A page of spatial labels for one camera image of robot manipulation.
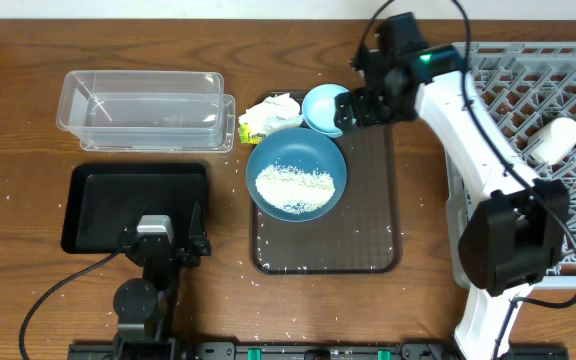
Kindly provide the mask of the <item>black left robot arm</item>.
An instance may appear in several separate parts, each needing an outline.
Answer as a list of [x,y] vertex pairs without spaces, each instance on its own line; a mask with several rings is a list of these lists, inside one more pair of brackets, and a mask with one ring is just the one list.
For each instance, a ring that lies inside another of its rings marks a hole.
[[188,359],[192,346],[172,330],[180,271],[211,254],[199,202],[191,207],[186,233],[174,233],[167,215],[139,215],[119,236],[118,249],[142,269],[142,276],[119,286],[113,298],[118,316],[114,360]]

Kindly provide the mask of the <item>light blue bowl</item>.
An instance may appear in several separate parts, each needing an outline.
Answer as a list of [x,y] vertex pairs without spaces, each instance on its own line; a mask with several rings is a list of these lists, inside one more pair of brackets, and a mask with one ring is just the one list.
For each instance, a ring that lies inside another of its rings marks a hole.
[[342,130],[334,122],[335,97],[347,92],[347,88],[337,84],[322,84],[310,90],[302,102],[302,116],[306,124],[330,138],[342,136]]

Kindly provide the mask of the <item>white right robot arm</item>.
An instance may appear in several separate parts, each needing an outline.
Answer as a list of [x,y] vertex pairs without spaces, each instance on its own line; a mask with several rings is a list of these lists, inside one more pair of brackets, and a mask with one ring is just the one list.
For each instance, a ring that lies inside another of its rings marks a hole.
[[523,304],[562,258],[570,232],[570,197],[512,149],[474,89],[451,45],[408,40],[375,50],[360,45],[352,61],[365,85],[336,97],[343,131],[420,118],[451,158],[473,214],[458,237],[457,262],[469,283],[453,339],[462,359],[509,355],[509,333]]

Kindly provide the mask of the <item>white plastic cup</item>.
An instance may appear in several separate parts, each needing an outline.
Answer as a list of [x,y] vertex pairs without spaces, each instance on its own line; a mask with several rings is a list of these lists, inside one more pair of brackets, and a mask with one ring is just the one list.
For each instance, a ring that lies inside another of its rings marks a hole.
[[576,145],[576,121],[560,117],[534,133],[528,144],[530,156],[539,163],[554,165],[564,159]]

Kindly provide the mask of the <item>dark blue plate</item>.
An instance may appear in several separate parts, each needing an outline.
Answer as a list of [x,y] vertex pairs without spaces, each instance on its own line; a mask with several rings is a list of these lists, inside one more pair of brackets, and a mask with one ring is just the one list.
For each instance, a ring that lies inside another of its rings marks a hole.
[[[301,215],[285,213],[264,201],[255,187],[257,175],[268,165],[294,166],[305,172],[327,172],[334,181],[336,191],[323,207]],[[316,219],[341,198],[347,181],[345,159],[331,138],[308,128],[288,128],[267,136],[252,151],[246,168],[248,191],[257,207],[267,214],[287,222],[305,222]]]

